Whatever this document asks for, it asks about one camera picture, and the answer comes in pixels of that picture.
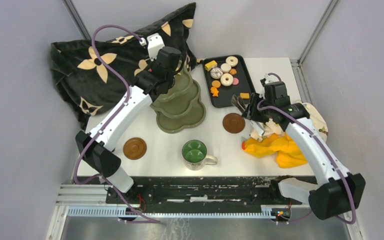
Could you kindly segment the green three-tier serving stand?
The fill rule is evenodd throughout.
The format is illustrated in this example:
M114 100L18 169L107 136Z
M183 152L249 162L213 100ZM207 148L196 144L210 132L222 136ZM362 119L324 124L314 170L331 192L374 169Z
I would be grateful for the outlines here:
M206 117L201 102L201 87L186 67L175 76L174 86L160 95L151 108L156 113L156 124L165 133L175 134L199 126Z

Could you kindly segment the metal serving tongs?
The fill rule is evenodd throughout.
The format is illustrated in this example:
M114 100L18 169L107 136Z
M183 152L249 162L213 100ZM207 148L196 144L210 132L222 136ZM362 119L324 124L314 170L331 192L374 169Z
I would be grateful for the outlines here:
M231 104L239 109L241 113L246 111L246 105L242 97L233 95L231 98ZM250 125L253 127L253 131L250 133L250 137L262 141L263 135L265 134L265 128L262 123L249 120Z

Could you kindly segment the white ring donut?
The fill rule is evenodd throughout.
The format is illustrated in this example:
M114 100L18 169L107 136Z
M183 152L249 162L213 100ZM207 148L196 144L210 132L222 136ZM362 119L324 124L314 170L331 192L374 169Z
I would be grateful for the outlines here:
M223 86L228 87L233 84L234 77L230 73L224 73L219 80Z

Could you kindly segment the white glazed donut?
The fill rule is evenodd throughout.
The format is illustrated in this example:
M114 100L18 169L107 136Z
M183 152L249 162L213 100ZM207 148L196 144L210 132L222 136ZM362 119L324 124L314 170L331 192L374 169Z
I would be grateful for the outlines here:
M230 65L233 68L237 66L237 64L239 63L239 60L236 56L231 55L225 59L225 63Z

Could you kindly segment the orange fish biscuit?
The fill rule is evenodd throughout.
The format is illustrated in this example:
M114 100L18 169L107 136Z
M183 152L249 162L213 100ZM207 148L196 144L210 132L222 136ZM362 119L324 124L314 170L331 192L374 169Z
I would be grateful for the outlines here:
M211 92L212 97L218 97L219 96L219 90L217 87L212 86L210 88L210 92Z

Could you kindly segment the chocolate striped white donut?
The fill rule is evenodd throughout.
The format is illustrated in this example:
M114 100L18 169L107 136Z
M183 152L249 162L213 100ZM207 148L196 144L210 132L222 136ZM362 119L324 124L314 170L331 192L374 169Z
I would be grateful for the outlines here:
M219 67L211 68L209 73L213 79L220 79L222 77L222 75L224 74L223 70Z

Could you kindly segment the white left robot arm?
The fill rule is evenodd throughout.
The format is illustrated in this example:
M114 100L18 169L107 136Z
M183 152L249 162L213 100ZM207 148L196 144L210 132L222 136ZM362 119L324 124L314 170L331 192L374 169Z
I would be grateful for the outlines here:
M115 187L118 197L127 204L136 200L138 191L113 151L137 116L174 85L175 75L182 69L182 64L180 50L162 47L156 59L134 77L125 95L104 120L89 132L78 132L75 137L80 160Z

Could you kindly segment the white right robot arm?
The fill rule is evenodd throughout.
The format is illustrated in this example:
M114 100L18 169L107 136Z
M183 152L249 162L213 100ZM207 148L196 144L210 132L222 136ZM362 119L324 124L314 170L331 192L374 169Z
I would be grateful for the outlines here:
M339 218L347 212L351 219L342 221L354 224L356 210L366 186L360 173L352 174L345 167L318 133L310 114L302 103L291 103L284 82L261 81L264 94L252 93L248 106L242 113L244 119L267 123L273 120L297 145L311 167L316 183L301 181L285 175L271 181L269 199L282 204L294 199L309 205L320 220Z

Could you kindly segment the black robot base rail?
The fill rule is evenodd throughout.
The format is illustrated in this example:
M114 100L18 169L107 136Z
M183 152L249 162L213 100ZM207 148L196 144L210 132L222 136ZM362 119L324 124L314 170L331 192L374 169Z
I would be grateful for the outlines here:
M139 177L124 198L146 214L258 213L261 206L300 205L276 196L272 177Z

